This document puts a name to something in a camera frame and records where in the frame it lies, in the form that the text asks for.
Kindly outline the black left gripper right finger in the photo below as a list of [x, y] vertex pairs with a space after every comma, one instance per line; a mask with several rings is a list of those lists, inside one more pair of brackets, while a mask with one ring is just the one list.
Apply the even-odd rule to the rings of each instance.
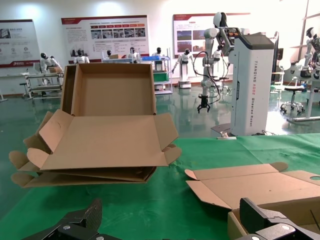
[[239, 202], [241, 224], [248, 235], [240, 240], [318, 240], [320, 235], [292, 222], [279, 211], [257, 206], [249, 198]]

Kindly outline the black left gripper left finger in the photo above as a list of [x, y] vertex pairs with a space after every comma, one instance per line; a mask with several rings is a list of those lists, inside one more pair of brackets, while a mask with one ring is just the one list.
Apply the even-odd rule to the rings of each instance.
[[99, 233], [102, 223], [102, 201], [95, 199], [87, 208], [70, 211], [54, 226], [26, 237], [26, 240], [106, 240]]

